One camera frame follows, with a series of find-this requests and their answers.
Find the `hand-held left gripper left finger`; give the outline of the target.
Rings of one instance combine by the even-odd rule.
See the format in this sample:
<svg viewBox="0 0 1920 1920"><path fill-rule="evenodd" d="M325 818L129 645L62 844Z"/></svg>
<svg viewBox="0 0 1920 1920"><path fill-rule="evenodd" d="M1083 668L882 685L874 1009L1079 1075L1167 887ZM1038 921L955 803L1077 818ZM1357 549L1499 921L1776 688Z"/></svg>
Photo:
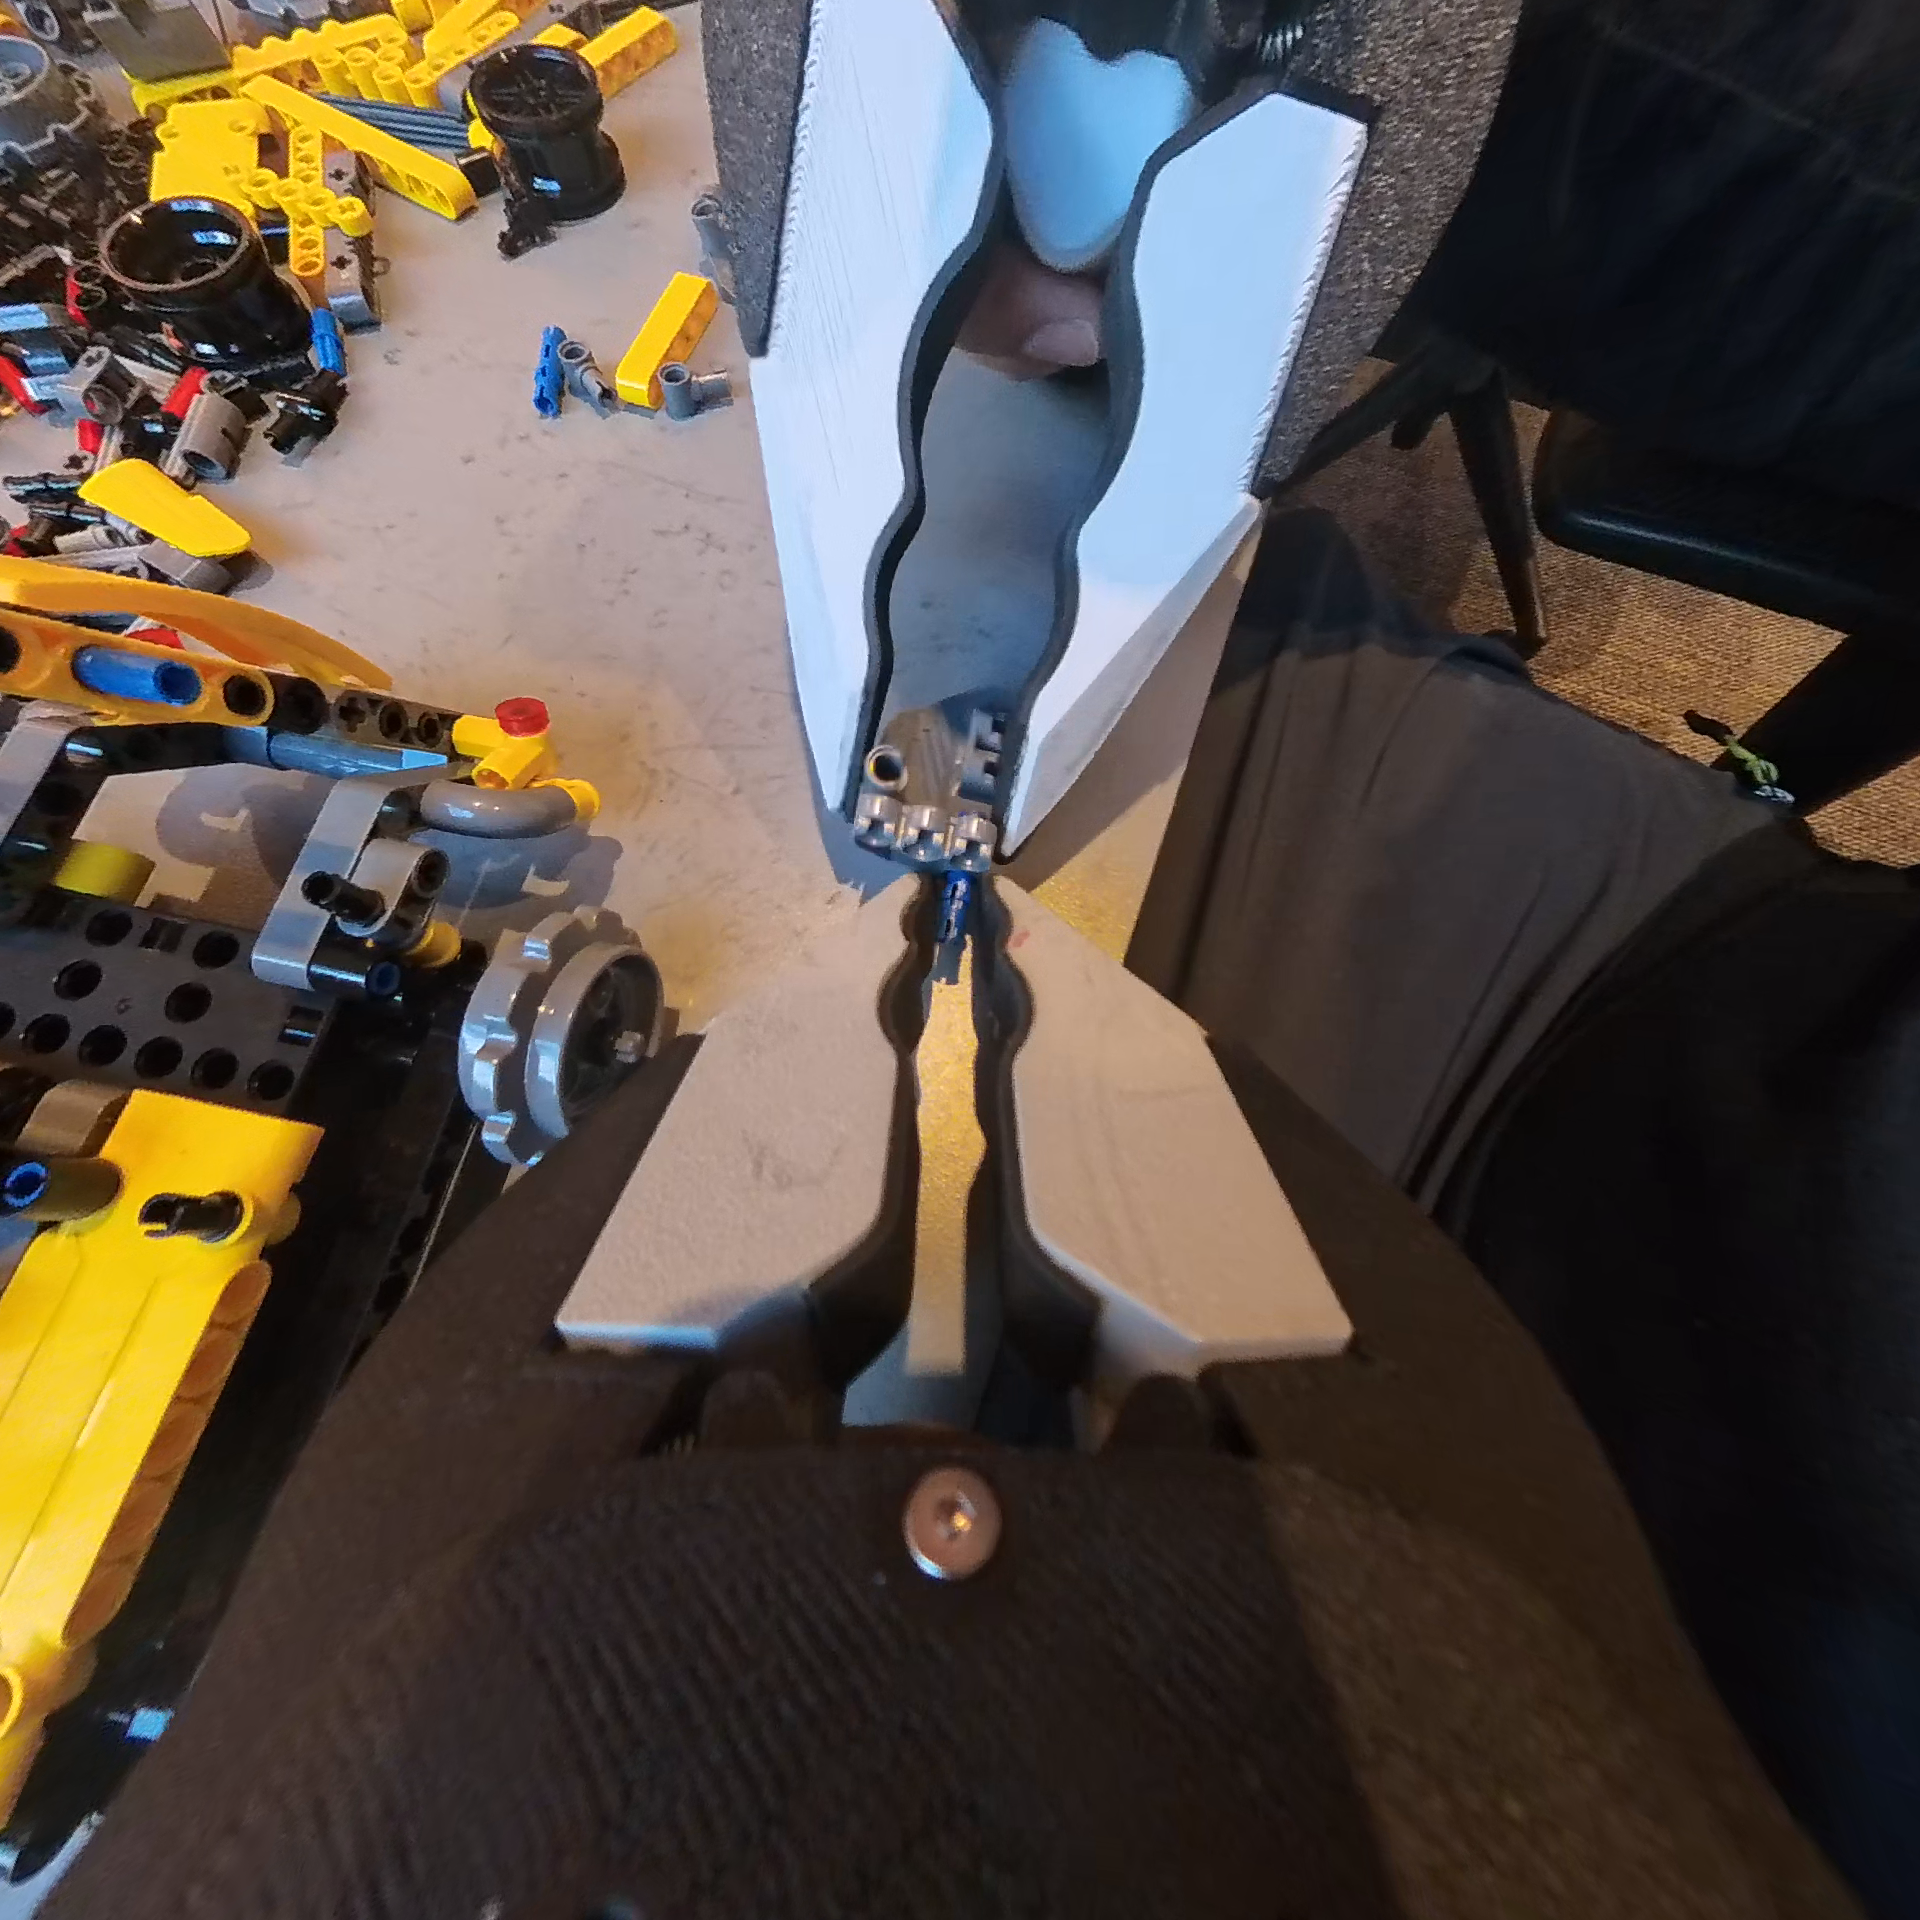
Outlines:
<svg viewBox="0 0 1920 1920"><path fill-rule="evenodd" d="M707 1024L557 1308L569 1356L848 1423L914 1291L934 905L891 883Z"/></svg>

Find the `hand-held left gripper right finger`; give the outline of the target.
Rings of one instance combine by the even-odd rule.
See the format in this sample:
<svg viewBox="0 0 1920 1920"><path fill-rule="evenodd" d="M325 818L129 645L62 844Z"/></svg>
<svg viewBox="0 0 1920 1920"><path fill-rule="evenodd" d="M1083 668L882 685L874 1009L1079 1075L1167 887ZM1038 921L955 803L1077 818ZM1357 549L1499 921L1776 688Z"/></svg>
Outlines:
<svg viewBox="0 0 1920 1920"><path fill-rule="evenodd" d="M981 1412L1069 1419L1153 1377L1341 1356L1353 1322L1205 1032L1008 880L969 935Z"/></svg>

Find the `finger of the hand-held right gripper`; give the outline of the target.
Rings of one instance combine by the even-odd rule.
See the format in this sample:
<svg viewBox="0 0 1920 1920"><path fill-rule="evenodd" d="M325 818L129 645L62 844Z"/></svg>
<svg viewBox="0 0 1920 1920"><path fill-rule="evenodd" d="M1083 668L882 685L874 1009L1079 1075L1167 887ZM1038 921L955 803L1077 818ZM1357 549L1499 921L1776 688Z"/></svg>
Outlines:
<svg viewBox="0 0 1920 1920"><path fill-rule="evenodd" d="M862 763L893 714L1006 700L989 668L938 658L962 569L947 535L906 559L927 505L927 408L1001 178L992 73L958 5L811 5L752 410L808 765L850 835Z"/></svg>
<svg viewBox="0 0 1920 1920"><path fill-rule="evenodd" d="M1102 306L1109 436L1006 731L1006 852L1081 777L1256 521L1266 435L1370 128L1355 93L1256 82L1149 156Z"/></svg>

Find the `grey panel with blue pins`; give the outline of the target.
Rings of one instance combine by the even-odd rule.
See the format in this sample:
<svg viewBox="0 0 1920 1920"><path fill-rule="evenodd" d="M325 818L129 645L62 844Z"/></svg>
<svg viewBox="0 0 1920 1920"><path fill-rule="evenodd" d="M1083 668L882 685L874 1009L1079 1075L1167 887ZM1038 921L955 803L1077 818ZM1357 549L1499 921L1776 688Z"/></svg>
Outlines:
<svg viewBox="0 0 1920 1920"><path fill-rule="evenodd" d="M958 697L893 714L862 763L854 842L921 874L985 874L1001 837L1001 728Z"/></svg>

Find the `person's right hand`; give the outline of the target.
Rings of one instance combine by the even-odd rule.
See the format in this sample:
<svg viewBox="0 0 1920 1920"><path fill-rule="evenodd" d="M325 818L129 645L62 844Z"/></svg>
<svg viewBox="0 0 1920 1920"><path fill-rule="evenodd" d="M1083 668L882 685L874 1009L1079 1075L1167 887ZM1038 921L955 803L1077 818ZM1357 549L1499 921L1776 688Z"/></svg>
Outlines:
<svg viewBox="0 0 1920 1920"><path fill-rule="evenodd" d="M1103 273L1058 273L1019 242L989 255L955 345L1013 380L1079 376L1105 354Z"/></svg>

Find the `short yellow toy beam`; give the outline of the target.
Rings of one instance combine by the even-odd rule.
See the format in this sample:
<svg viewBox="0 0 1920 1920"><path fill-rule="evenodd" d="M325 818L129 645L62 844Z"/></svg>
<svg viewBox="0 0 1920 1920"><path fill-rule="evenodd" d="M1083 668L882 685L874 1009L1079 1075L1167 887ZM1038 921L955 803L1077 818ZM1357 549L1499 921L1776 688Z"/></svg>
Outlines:
<svg viewBox="0 0 1920 1920"><path fill-rule="evenodd" d="M662 410L662 369L685 363L719 301L712 280L673 273L615 363L617 401L649 415Z"/></svg>

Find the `black toy wheel rim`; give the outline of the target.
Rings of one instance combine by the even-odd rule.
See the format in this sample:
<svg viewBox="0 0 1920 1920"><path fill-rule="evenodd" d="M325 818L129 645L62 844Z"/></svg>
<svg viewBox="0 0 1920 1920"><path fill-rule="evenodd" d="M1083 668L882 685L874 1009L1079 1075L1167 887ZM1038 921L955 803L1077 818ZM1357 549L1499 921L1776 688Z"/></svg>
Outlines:
<svg viewBox="0 0 1920 1920"><path fill-rule="evenodd" d="M469 103L497 147L499 257L539 250L554 229L593 220L624 197L600 88L579 52L533 41L497 49L472 64Z"/></svg>
<svg viewBox="0 0 1920 1920"><path fill-rule="evenodd" d="M99 239L109 289L198 369L248 372L302 361L310 308L279 274L251 220L205 200L154 200Z"/></svg>

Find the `person's trousers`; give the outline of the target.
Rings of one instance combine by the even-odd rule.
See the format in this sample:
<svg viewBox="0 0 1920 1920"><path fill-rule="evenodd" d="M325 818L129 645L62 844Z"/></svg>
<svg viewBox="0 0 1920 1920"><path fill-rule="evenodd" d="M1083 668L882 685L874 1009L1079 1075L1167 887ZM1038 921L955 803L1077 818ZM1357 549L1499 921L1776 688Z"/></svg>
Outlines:
<svg viewBox="0 0 1920 1920"><path fill-rule="evenodd" d="M1432 1207L1582 989L1735 849L1817 849L1727 776L1427 621L1325 513L1266 521L1133 968Z"/></svg>

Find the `pile of yellow toy beams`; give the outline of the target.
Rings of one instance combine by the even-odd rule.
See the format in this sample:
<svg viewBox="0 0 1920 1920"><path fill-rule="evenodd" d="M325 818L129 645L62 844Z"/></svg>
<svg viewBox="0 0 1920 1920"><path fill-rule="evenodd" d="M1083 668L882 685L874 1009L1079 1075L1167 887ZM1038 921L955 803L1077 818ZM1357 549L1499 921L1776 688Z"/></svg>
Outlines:
<svg viewBox="0 0 1920 1920"><path fill-rule="evenodd" d="M111 60L154 130L151 194L209 197L281 234L291 274L318 292L346 245L375 229L375 192L456 224L499 192L499 136L470 106L479 63L522 43L589 66L609 103L679 51L647 5L282 5L265 39L222 43L194 5Z"/></svg>

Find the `yellow black toy vehicle model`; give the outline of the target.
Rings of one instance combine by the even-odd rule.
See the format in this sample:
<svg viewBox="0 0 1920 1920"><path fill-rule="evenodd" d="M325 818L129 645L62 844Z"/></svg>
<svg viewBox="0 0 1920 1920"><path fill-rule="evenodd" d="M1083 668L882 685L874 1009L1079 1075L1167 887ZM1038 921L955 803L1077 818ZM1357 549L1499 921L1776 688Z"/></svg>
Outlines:
<svg viewBox="0 0 1920 1920"><path fill-rule="evenodd" d="M211 593L3 560L3 1884L95 1825L429 1258L661 1042L598 793Z"/></svg>

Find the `small green object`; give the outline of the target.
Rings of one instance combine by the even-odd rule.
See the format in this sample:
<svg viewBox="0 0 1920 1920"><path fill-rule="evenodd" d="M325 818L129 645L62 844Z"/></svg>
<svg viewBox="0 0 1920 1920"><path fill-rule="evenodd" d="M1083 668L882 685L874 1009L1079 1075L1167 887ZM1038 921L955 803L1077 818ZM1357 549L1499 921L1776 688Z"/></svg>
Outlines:
<svg viewBox="0 0 1920 1920"><path fill-rule="evenodd" d="M1715 765L1731 772L1747 797L1777 809L1795 807L1793 793L1782 784L1777 763L1752 752L1731 728L1695 708L1683 708L1682 723L1694 737L1707 739L1718 751Z"/></svg>

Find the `pile of small toy connectors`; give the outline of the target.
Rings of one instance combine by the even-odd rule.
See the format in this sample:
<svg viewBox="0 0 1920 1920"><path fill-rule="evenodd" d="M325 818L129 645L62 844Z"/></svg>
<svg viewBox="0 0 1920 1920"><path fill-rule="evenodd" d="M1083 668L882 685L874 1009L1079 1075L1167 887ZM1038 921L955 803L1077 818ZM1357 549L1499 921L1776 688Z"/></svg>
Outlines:
<svg viewBox="0 0 1920 1920"><path fill-rule="evenodd" d="M79 229L56 241L49 200L23 201L3 220L3 415L59 426L72 442L59 464L3 473L3 559L225 593L251 572L253 549L192 560L78 500L78 487L117 460L144 460L219 505L211 489L232 482L251 451L303 461L346 404L346 332L376 323L365 301L370 257L346 245L345 271L310 292L291 274L282 236L256 229L310 308L307 354L248 372L207 371L109 289L99 239L131 208L114 212L89 247Z"/></svg>

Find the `yellow curved toy panel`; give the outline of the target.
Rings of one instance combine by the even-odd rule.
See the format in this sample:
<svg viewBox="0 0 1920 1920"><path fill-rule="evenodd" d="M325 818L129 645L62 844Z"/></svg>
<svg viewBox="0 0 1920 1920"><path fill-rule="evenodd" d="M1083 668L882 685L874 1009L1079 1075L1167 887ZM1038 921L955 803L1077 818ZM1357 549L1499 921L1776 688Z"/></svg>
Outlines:
<svg viewBox="0 0 1920 1920"><path fill-rule="evenodd" d="M117 460L93 472L79 482L78 500L192 560L235 560L253 543L248 529L217 503L144 460Z"/></svg>

